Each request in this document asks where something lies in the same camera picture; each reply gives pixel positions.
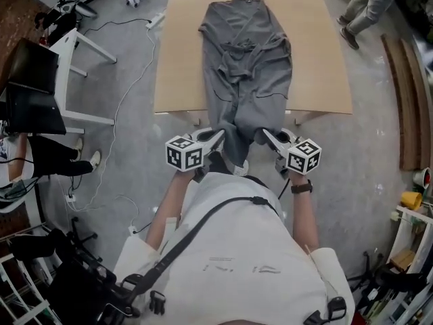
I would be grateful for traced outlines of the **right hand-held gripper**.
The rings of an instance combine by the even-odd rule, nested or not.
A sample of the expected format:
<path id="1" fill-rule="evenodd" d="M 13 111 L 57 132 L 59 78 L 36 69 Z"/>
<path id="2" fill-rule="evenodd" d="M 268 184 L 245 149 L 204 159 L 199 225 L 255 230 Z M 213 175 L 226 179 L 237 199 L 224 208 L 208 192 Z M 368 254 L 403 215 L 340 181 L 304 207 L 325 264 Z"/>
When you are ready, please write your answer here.
<path id="1" fill-rule="evenodd" d="M 284 179 L 288 178 L 290 171 L 306 175 L 319 166 L 322 149 L 313 140 L 302 141 L 289 129 L 282 129 L 277 135 L 267 129 L 262 129 L 262 132 L 269 147 L 279 155 L 275 169 Z"/>

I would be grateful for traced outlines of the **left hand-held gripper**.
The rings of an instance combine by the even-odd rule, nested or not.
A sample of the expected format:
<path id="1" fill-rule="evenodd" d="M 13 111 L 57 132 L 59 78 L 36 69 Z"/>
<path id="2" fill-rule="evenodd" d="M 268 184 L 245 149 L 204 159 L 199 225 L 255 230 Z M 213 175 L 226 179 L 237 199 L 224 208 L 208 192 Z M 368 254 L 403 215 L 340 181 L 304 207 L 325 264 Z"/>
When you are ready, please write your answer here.
<path id="1" fill-rule="evenodd" d="M 181 172 L 200 168 L 204 165 L 204 155 L 217 150 L 224 142 L 224 138 L 223 129 L 212 128 L 186 133 L 184 137 L 177 135 L 165 143 L 166 164 Z M 201 140 L 204 146 L 194 140 Z"/>

